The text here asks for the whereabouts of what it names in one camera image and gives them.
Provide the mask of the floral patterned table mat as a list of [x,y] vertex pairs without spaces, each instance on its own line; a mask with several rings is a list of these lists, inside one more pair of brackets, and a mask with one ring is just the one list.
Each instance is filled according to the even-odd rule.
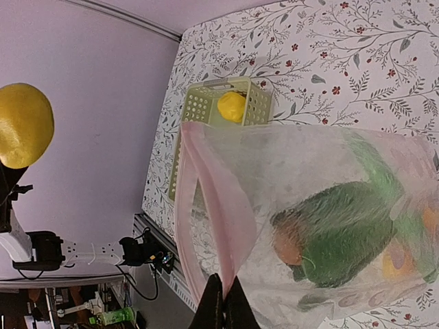
[[[265,125],[418,137],[438,155],[437,1],[280,1],[201,23],[182,36],[143,196],[144,212],[175,243],[180,129],[197,122],[181,121],[188,87],[244,76],[272,94]],[[438,299],[438,282],[411,295],[425,309]],[[320,325],[437,326],[435,313],[417,316],[406,305],[411,295]]]

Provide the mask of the left aluminium frame post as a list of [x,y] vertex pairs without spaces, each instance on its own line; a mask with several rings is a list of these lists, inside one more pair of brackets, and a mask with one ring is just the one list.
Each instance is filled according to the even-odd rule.
[[140,27],[176,43],[182,40],[181,33],[104,1],[66,0],[64,2]]

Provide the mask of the yellow lemon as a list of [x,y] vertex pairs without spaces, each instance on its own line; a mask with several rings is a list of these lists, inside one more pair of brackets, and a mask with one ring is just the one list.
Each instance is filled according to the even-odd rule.
[[246,109],[246,98],[236,92],[227,92],[218,99],[217,109],[223,119],[241,123]]

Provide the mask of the orange yellow mango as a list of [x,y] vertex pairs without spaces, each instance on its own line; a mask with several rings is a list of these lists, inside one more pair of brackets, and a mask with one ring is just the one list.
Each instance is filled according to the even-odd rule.
[[422,211],[401,214],[393,222],[394,238],[386,247],[383,277],[402,280],[420,276],[433,283],[438,278],[438,210],[426,206]]

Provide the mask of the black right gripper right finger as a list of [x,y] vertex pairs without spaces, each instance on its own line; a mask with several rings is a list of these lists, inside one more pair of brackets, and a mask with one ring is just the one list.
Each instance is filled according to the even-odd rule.
[[225,329],[260,329],[247,297],[236,277],[223,302]]

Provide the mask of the clear zip top bag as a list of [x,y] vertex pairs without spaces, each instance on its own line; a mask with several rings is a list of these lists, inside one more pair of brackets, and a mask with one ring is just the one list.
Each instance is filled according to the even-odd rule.
[[175,239],[207,291],[262,328],[316,328],[438,282],[438,155],[423,139],[317,125],[180,129]]

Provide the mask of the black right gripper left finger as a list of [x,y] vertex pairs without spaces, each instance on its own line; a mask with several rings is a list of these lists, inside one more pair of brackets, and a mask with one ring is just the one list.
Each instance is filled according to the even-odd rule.
[[217,274],[209,276],[190,329],[222,329],[224,327],[222,281]]

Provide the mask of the green white bok choy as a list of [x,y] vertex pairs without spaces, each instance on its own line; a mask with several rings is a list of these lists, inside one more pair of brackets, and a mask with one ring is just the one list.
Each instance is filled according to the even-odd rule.
[[326,188],[277,212],[274,230],[295,225],[302,263],[287,265],[295,282],[337,288],[351,281],[385,249],[394,235],[390,209],[372,184],[348,182]]

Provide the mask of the aluminium front rail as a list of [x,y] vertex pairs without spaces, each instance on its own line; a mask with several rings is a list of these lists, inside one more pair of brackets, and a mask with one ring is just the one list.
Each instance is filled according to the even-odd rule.
[[187,286],[176,243],[146,213],[135,214],[133,234],[141,234],[146,228],[149,229],[154,240],[169,254],[169,261],[163,263],[163,269],[160,271],[159,276],[191,311],[196,312],[197,304],[194,302]]

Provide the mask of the brown shiitake mushroom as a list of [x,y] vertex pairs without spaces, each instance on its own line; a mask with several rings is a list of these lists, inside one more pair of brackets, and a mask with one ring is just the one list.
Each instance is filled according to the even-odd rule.
[[302,263],[302,242],[295,225],[282,224],[274,230],[273,248],[286,265],[299,266]]

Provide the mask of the pale green plastic basket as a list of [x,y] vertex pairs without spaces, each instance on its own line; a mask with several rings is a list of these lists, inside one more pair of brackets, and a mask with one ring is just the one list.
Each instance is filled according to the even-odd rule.
[[[220,98],[234,92],[245,99],[239,123],[226,120],[217,109]],[[181,121],[197,121],[213,127],[265,125],[271,116],[272,94],[263,90],[249,77],[234,77],[192,84],[188,87]]]

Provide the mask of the light green cucumber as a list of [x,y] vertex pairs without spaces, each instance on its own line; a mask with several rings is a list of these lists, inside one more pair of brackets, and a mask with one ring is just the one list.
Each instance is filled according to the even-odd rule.
[[390,220],[401,214],[438,208],[438,181],[433,149],[416,137],[348,131],[344,138],[373,188],[390,209]]

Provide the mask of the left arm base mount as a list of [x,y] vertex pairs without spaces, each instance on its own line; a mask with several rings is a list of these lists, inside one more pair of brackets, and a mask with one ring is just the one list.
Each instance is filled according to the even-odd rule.
[[123,250],[121,265],[153,265],[157,271],[164,270],[167,274],[174,269],[174,254],[152,234],[150,227],[146,227],[136,238],[122,238],[119,244]]

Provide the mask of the yellow green pear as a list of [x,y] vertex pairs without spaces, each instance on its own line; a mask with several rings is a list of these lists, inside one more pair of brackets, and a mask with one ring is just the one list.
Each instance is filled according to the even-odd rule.
[[11,169],[34,164],[54,136],[54,114],[36,87],[9,84],[1,88],[1,163]]

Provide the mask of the green bottle in background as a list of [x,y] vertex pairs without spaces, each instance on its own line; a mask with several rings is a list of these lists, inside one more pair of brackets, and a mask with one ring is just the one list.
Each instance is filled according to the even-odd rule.
[[135,320],[135,312],[131,307],[100,313],[88,319],[91,325],[109,326]]

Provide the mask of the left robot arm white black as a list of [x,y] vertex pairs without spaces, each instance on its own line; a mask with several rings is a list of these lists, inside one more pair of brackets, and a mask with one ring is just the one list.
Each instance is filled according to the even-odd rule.
[[19,185],[26,171],[26,168],[10,169],[1,165],[1,246],[12,260],[14,269],[57,271],[79,263],[140,264],[139,242],[132,237],[98,245],[64,240],[50,231],[25,232],[16,218],[13,202],[20,194],[33,189],[32,185]]

